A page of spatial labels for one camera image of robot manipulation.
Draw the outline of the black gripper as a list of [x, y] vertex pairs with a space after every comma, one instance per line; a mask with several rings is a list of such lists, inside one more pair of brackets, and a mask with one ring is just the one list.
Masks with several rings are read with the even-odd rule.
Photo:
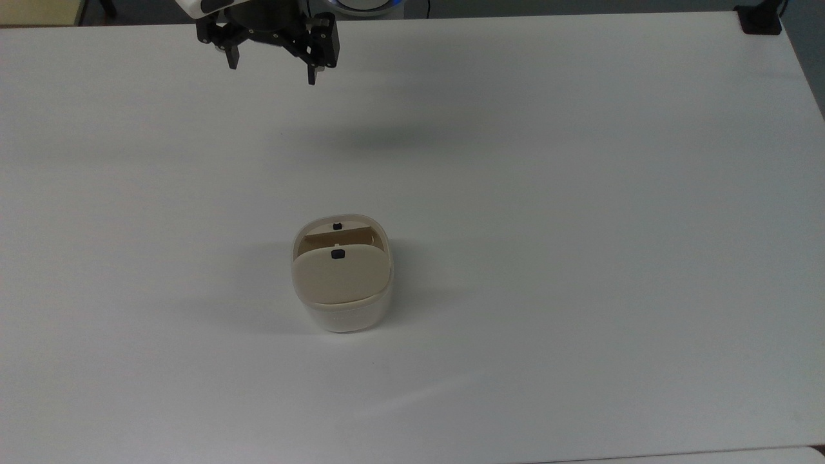
[[291, 55], [307, 66], [311, 86], [319, 72], [338, 65], [338, 29], [331, 12], [310, 17], [304, 1], [235, 1], [224, 15], [225, 24], [217, 23], [216, 14], [197, 19], [195, 32], [200, 43], [224, 53], [230, 70], [238, 68], [239, 44], [253, 36], [291, 41]]

